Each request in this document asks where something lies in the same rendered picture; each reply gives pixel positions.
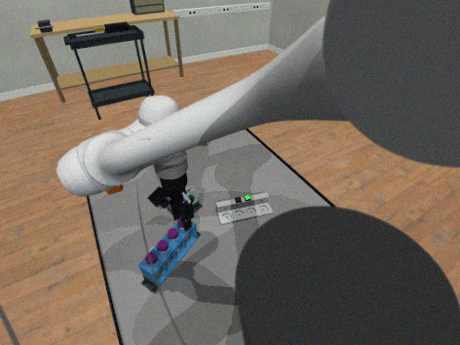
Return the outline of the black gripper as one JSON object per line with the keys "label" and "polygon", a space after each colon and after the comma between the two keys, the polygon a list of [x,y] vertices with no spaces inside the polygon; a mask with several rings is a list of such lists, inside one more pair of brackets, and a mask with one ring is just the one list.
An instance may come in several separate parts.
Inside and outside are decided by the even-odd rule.
{"label": "black gripper", "polygon": [[[191,219],[194,217],[193,199],[186,196],[185,186],[187,184],[187,174],[177,179],[162,179],[162,187],[172,192],[170,205],[172,207],[172,215],[174,220],[178,220],[181,216],[184,230],[187,231],[192,227]],[[176,192],[175,192],[176,191]],[[184,200],[183,200],[184,199]],[[186,219],[186,220],[185,220]],[[187,222],[188,221],[188,222]]]}

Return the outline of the white key housing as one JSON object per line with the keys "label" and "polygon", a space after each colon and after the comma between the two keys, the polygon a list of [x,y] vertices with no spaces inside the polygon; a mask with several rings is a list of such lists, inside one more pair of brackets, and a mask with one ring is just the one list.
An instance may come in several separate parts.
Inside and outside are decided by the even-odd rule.
{"label": "white key housing", "polygon": [[[195,191],[195,189],[192,187],[192,185],[190,185],[189,187],[187,187],[187,188],[185,189],[185,191],[186,191],[186,196],[187,196],[188,198],[192,198],[192,199],[193,199],[193,203],[192,203],[192,204],[193,204],[193,211],[198,210],[198,209],[201,207],[201,205],[198,203],[198,202],[201,200],[201,197],[198,195],[198,193]],[[169,207],[169,208],[168,208],[168,207]],[[167,207],[168,211],[169,211],[170,213],[172,213],[172,212],[171,212],[171,207],[170,207],[170,205],[168,205],[168,207]]]}

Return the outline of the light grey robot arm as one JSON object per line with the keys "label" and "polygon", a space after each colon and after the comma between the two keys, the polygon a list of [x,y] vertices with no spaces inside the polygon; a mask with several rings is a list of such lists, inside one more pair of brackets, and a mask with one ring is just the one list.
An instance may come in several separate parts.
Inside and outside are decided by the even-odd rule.
{"label": "light grey robot arm", "polygon": [[[329,0],[262,68],[179,109],[145,98],[131,125],[61,157],[61,184],[92,196],[152,165],[177,179],[187,149],[281,121],[349,121],[398,156],[460,168],[460,0]],[[245,345],[460,345],[460,305],[438,263],[360,211],[269,219],[242,249],[235,291]]]}

